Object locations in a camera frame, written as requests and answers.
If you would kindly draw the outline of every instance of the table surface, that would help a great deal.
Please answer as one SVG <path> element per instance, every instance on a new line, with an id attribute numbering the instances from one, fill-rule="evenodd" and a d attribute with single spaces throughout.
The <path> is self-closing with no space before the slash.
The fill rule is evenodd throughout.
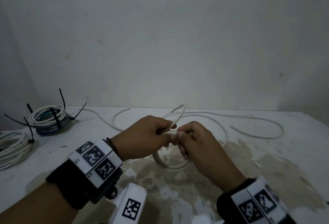
<path id="1" fill-rule="evenodd" d="M 80 107 L 67 107 L 69 114 Z M 123 108 L 88 107 L 104 119 Z M 163 116 L 170 109 L 131 108 L 115 118 L 115 124 L 127 128 L 146 115 Z M 229 157 L 247 177 L 262 174 L 269 185 L 287 205 L 298 223 L 327 223 L 329 219 L 329 127 L 303 113 L 268 111 L 208 110 L 218 114 L 266 118 L 280 123 L 285 135 L 278 139 L 258 139 L 245 136 L 231 126 L 260 136 L 276 136 L 280 128 L 273 123 L 243 118 L 210 116 L 219 121 L 228 133 L 224 147 Z M 173 120 L 177 115 L 169 116 Z M 72 124 L 57 135 L 35 135 L 32 155 L 18 166 L 0 171 L 0 212 L 4 211 L 44 182 L 52 170 L 66 160 L 67 155 L 89 140 L 112 137 L 119 132 L 102 122 L 94 113 L 82 111 L 80 122 Z M 224 140 L 224 131 L 205 117 L 187 116 L 177 123 L 181 126 L 192 120 L 202 123 L 217 139 Z M 160 157 L 167 163 L 179 164 L 178 148 L 162 148 Z M 221 191 L 198 173 L 193 165 L 183 171 L 170 172 L 158 167 L 152 156 L 124 162 L 118 186 L 130 182 L 148 191 L 140 223 L 191 223 L 191 217 L 209 213 L 215 220 L 216 200 Z M 74 221 L 78 224 L 106 222 L 113 206 L 104 199 L 97 205 L 88 203 Z"/>

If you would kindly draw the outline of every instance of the right hand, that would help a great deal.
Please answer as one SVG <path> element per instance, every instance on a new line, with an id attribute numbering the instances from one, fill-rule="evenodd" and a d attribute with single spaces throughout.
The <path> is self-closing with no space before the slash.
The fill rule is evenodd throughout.
<path id="1" fill-rule="evenodd" d="M 223 192 L 229 192 L 246 180 L 203 125 L 193 121 L 179 127 L 177 131 L 172 144 L 178 145 L 185 160 L 191 157 L 196 169 Z"/>

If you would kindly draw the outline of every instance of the white wire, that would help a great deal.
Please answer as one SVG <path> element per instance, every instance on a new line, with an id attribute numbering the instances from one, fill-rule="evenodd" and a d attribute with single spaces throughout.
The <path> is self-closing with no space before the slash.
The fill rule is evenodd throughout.
<path id="1" fill-rule="evenodd" d="M 183 107 L 183 110 L 181 112 L 175 112 L 175 110 L 177 109 L 180 109 Z M 90 112 L 93 112 L 95 114 L 97 114 L 97 116 L 104 122 L 106 123 L 107 125 L 115 128 L 116 130 L 119 130 L 119 131 L 124 131 L 123 129 L 117 127 L 115 124 L 114 124 L 114 119 L 116 116 L 118 116 L 120 113 L 124 112 L 124 111 L 127 111 L 129 110 L 130 108 L 127 108 L 127 109 L 124 109 L 124 110 L 121 110 L 119 111 L 117 114 L 115 114 L 112 118 L 112 121 L 111 123 L 108 123 L 106 122 L 97 112 L 93 111 L 93 110 L 90 110 L 90 109 L 83 109 L 83 110 L 86 110 L 86 111 L 90 111 Z M 274 123 L 276 124 L 277 126 L 280 127 L 281 129 L 281 133 L 276 136 L 276 137 L 262 137 L 262 136 L 256 136 L 256 135 L 251 135 L 251 134 L 248 134 L 248 133 L 245 133 L 233 126 L 231 126 L 232 129 L 236 130 L 237 132 L 243 134 L 243 135 L 246 135 L 246 136 L 249 136 L 249 137 L 254 137 L 254 138 L 262 138 L 262 139 L 277 139 L 277 138 L 280 138 L 284 135 L 284 128 L 282 125 L 280 125 L 279 123 L 277 122 L 274 122 L 272 120 L 269 120 L 269 119 L 265 119 L 265 118 L 257 118 L 257 117 L 252 117 L 252 116 L 240 116 L 240 115 L 224 115 L 224 114 L 217 114 L 217 113 L 212 113 L 212 112 L 205 112 L 205 111 L 201 111 L 201 112 L 187 112 L 185 113 L 185 109 L 186 109 L 186 104 L 182 104 L 180 106 L 178 106 L 177 108 L 173 109 L 172 111 L 170 111 L 170 113 L 167 113 L 166 115 L 164 115 L 162 118 L 166 118 L 170 115 L 175 115 L 175 114 L 179 114 L 179 117 L 174 120 L 170 126 L 170 128 L 172 128 L 180 118 L 184 118 L 184 117 L 188 117 L 188 116 L 199 116 L 199 117 L 205 117 L 205 118 L 208 118 L 212 121 L 214 121 L 215 123 L 217 123 L 224 131 L 225 133 L 225 141 L 224 143 L 221 144 L 222 147 L 224 147 L 228 141 L 228 138 L 227 138 L 227 132 L 225 130 L 225 128 L 215 119 L 211 118 L 211 117 L 208 117 L 208 116 L 205 116 L 205 115 L 200 115 L 201 113 L 204 113 L 204 114 L 212 114 L 212 115 L 217 115 L 217 116 L 222 116 L 222 117 L 231 117 L 231 118 L 248 118 L 248 119 L 260 119 L 260 120 L 264 120 L 264 121 L 268 121 L 268 122 L 271 122 L 271 123 Z M 170 130 L 170 128 L 168 130 L 165 130 L 163 132 L 163 134 L 176 134 L 177 131 L 175 130 Z M 190 163 L 191 163 L 191 158 L 189 158 L 188 160 L 186 160 L 185 162 L 183 162 L 182 164 L 180 165 L 169 165 L 169 164 L 166 164 L 164 161 L 161 160 L 161 158 L 159 157 L 159 154 L 158 152 L 152 154 L 153 156 L 153 159 L 155 161 L 156 164 L 158 164 L 159 166 L 162 166 L 164 167 L 165 169 L 169 170 L 169 171 L 180 171 L 180 170 L 183 170 L 185 169 Z"/>
<path id="2" fill-rule="evenodd" d="M 39 121 L 38 118 L 43 115 L 45 112 L 50 111 L 50 108 L 53 108 L 55 111 L 59 110 L 58 113 L 56 113 L 56 116 L 59 121 L 63 120 L 68 114 L 62 105 L 48 105 L 41 107 L 37 110 L 35 110 L 33 113 L 29 116 L 29 124 L 31 126 L 39 126 L 39 127 L 46 127 L 46 126 L 52 126 L 53 124 L 56 124 L 56 120 L 54 116 L 51 118 L 48 118 L 46 120 Z"/>
<path id="3" fill-rule="evenodd" d="M 29 155 L 32 144 L 29 134 L 17 130 L 7 131 L 0 136 L 0 170 L 7 169 L 25 160 Z"/>

